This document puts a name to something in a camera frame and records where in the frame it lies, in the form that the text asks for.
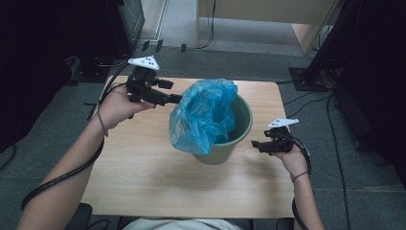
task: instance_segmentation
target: blue plastic bag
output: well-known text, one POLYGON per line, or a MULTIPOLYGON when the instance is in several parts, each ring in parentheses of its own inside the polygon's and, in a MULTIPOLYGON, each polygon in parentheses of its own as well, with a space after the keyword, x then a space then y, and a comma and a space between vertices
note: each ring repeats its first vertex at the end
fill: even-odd
POLYGON ((207 154, 214 144, 227 143, 236 128, 231 104, 237 86, 231 80, 199 80, 183 94, 169 115, 170 142, 190 153, 207 154))

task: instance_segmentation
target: human hand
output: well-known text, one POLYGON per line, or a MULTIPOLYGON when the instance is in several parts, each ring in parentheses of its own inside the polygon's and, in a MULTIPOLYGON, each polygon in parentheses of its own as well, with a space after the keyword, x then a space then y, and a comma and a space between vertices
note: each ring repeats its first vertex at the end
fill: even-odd
POLYGON ((284 167, 290 173, 290 178, 294 178, 295 176, 307 171, 305 157, 296 145, 293 145, 290 152, 277 152, 273 154, 281 159, 284 167))
POLYGON ((120 122, 128 119, 134 113, 138 113, 150 108, 155 104, 141 102, 132 103, 127 96, 128 90, 125 85, 114 88, 104 99, 99 112, 101 120, 107 130, 115 127, 120 122))

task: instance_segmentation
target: gray carpet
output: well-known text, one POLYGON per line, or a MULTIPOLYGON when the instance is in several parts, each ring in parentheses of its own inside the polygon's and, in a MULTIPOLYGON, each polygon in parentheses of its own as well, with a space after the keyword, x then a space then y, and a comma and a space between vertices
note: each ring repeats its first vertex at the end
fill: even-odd
MULTIPOLYGON (((230 53, 164 47, 137 52, 136 57, 155 55, 162 77, 202 78, 247 81, 290 81, 288 67, 306 67, 311 57, 266 54, 230 53)), ((117 70, 112 68, 111 75, 117 70)), ((123 71, 129 74, 131 68, 123 71)), ((306 92, 297 92, 292 83, 280 84, 282 100, 291 100, 306 92)), ((0 229, 13 229, 21 215, 20 203, 25 194, 37 185, 69 148, 86 126, 91 106, 96 103, 102 84, 79 83, 65 86, 37 120, 30 134, 17 146, 15 159, 0 172, 0 229)), ((309 101, 321 99, 330 92, 313 93, 285 106, 286 115, 293 114, 309 101)), ((335 128, 338 150, 347 185, 351 229, 402 229, 406 226, 406 192, 396 178, 392 166, 380 166, 382 157, 374 152, 357 152, 344 115, 329 107, 335 128)), ((347 229, 343 185, 334 149, 333 135, 327 118, 327 100, 310 103, 295 118, 292 134, 300 138, 311 153, 312 183, 326 229, 347 229)), ((0 155, 0 164, 11 149, 0 155)), ((108 218, 109 229, 115 229, 117 217, 93 216, 92 221, 108 218)), ((274 219, 256 219, 256 229, 274 229, 274 219)))

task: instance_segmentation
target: wooden table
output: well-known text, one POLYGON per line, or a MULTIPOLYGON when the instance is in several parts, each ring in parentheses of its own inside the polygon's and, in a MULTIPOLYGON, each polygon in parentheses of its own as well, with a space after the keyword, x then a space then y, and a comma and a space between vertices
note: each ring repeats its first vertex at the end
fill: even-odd
MULTIPOLYGON (((117 81, 126 78, 118 77, 117 81)), ((167 93, 181 94, 196 80, 170 79, 167 93)), ((174 104, 136 114, 109 131, 82 202, 95 215, 182 218, 292 217, 293 185, 282 162, 259 153, 251 140, 270 141, 263 131, 284 118, 274 82, 236 80, 251 106, 253 126, 230 159, 204 165, 169 140, 174 104)))

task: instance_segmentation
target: wrist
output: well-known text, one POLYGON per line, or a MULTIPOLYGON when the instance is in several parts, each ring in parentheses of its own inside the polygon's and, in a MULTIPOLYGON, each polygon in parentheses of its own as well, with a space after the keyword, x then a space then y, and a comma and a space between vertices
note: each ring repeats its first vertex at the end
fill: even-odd
POLYGON ((98 118, 99 118, 99 122, 101 124, 102 131, 104 132, 104 136, 108 137, 108 129, 102 120, 100 110, 98 110, 98 118))
POLYGON ((302 187, 303 185, 310 184, 310 177, 308 177, 308 174, 305 174, 296 178, 292 183, 295 188, 297 186, 302 187))
POLYGON ((290 178, 292 179, 292 183, 294 183, 296 180, 300 179, 301 177, 308 177, 308 171, 304 171, 304 172, 298 173, 296 175, 290 174, 290 178))
POLYGON ((95 114, 95 116, 93 117, 93 119, 89 122, 89 124, 87 125, 88 129, 91 129, 92 132, 101 134, 101 135, 105 135, 105 132, 103 130, 102 124, 100 122, 100 119, 98 117, 97 114, 95 114))

